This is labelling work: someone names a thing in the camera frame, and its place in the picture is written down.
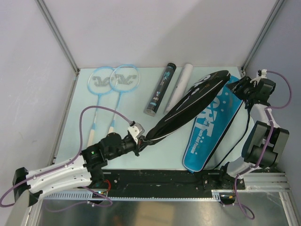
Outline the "black sport racket bag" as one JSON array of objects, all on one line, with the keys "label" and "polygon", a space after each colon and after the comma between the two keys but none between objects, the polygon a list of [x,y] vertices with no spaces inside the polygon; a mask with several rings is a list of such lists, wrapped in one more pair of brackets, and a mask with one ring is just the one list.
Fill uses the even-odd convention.
[{"label": "black sport racket bag", "polygon": [[147,133],[143,141],[157,143],[190,122],[206,109],[229,80],[228,70],[216,71],[201,78]]}]

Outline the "blue racket bag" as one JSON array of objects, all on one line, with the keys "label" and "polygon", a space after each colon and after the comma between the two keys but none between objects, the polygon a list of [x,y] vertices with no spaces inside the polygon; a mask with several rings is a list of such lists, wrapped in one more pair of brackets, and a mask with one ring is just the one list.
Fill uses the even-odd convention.
[{"label": "blue racket bag", "polygon": [[194,119],[182,160],[184,168],[194,173],[234,161],[253,126],[244,102],[223,87]]}]

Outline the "white shuttlecock tube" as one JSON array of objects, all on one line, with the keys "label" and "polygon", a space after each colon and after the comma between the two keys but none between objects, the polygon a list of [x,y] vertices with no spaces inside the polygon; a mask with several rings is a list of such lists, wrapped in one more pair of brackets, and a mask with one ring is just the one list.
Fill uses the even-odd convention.
[{"label": "white shuttlecock tube", "polygon": [[194,66],[192,64],[186,64],[178,77],[175,88],[171,94],[171,97],[166,105],[164,114],[170,112],[170,110],[181,100],[192,75]]}]

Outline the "black shuttlecock tube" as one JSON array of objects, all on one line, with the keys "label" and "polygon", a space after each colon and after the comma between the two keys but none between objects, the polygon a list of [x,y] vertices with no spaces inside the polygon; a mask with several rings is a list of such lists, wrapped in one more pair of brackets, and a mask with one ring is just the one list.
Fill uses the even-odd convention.
[{"label": "black shuttlecock tube", "polygon": [[155,116],[161,101],[165,95],[167,87],[173,77],[176,70],[176,65],[174,63],[168,63],[165,67],[153,94],[151,95],[150,101],[146,106],[145,113],[150,116]]}]

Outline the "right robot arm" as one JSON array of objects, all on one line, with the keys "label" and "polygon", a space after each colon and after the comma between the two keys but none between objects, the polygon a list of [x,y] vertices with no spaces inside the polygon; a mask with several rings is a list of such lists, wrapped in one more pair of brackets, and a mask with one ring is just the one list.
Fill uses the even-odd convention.
[{"label": "right robot arm", "polygon": [[276,88],[275,82],[265,77],[244,77],[226,87],[245,101],[249,113],[256,109],[261,119],[248,135],[241,156],[220,168],[222,174],[217,177],[217,183],[224,189],[234,184],[235,177],[242,178],[254,170],[276,166],[289,138],[289,131],[276,123],[268,102]]}]

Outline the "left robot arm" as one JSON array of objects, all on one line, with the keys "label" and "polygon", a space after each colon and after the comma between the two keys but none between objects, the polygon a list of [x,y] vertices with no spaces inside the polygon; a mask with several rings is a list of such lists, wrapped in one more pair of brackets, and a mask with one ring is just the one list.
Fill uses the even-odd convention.
[{"label": "left robot arm", "polygon": [[31,172],[24,167],[19,168],[13,179],[14,198],[18,200],[25,190],[29,190],[29,206],[32,206],[56,192],[76,187],[99,188],[105,181],[102,168],[107,166],[109,160],[129,152],[139,156],[146,146],[152,144],[144,136],[135,140],[130,134],[122,138],[117,133],[110,133],[100,142],[81,151],[72,163],[64,161]]}]

